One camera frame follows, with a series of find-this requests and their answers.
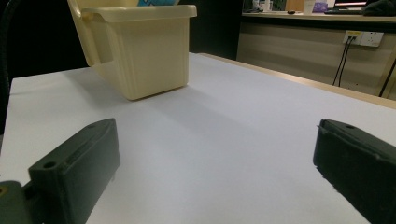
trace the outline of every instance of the bin handle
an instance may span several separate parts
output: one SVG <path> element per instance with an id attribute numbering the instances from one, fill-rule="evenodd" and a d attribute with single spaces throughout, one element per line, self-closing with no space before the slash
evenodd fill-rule
<path id="1" fill-rule="evenodd" d="M 95 43 L 92 37 L 91 29 L 85 24 L 84 20 L 89 20 L 92 14 L 81 14 L 80 8 L 76 0 L 67 0 L 70 11 L 72 13 L 73 21 L 76 26 L 78 38 L 84 51 L 85 60 L 89 67 L 100 63 L 99 54 L 96 50 Z"/>

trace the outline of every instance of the plastic storage box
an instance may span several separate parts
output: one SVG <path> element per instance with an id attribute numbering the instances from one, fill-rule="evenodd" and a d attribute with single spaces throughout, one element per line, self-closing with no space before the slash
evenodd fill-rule
<path id="1" fill-rule="evenodd" d="M 136 100 L 185 86 L 195 6 L 136 7 L 137 0 L 68 0 L 88 66 Z"/>

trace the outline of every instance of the white table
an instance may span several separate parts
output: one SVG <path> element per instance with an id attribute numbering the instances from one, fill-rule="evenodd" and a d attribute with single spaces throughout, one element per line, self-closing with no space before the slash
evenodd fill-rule
<path id="1" fill-rule="evenodd" d="M 0 181 L 115 118 L 121 167 L 88 223 L 366 223 L 312 162 L 321 119 L 396 145 L 396 110 L 190 55 L 185 88 L 137 102 L 91 68 L 13 81 Z"/>

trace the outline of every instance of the blue object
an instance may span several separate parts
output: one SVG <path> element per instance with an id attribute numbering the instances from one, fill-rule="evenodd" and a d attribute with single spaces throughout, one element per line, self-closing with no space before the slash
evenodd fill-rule
<path id="1" fill-rule="evenodd" d="M 172 6 L 175 5 L 176 0 L 139 0 L 137 4 L 139 7 L 148 6 Z"/>
<path id="2" fill-rule="evenodd" d="M 314 4 L 313 12 L 325 12 L 325 11 L 327 11 L 327 3 L 316 2 Z"/>

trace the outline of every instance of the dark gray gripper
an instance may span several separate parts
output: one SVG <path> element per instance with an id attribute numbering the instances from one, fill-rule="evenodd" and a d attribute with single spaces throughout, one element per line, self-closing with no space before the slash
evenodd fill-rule
<path id="1" fill-rule="evenodd" d="M 0 223 L 86 223 L 119 166 L 116 121 L 92 123 L 31 166 L 26 186 L 0 183 Z"/>
<path id="2" fill-rule="evenodd" d="M 352 125 L 323 119 L 314 164 L 368 221 L 396 223 L 396 147 Z"/>

